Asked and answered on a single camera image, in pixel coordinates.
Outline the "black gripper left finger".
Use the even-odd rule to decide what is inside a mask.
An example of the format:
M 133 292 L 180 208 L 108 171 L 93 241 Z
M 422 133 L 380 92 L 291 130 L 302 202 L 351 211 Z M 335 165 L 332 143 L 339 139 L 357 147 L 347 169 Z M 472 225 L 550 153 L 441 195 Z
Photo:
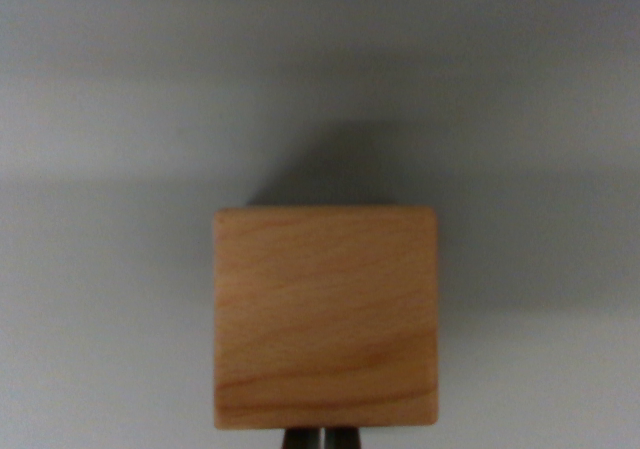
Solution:
M 283 436 L 282 449 L 319 449 L 321 430 L 318 428 L 286 429 Z

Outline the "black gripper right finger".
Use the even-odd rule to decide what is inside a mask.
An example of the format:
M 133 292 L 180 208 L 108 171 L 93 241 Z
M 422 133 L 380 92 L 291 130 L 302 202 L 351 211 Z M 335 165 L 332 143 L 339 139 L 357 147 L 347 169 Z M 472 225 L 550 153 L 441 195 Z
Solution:
M 360 431 L 356 427 L 335 427 L 324 430 L 325 449 L 361 449 Z

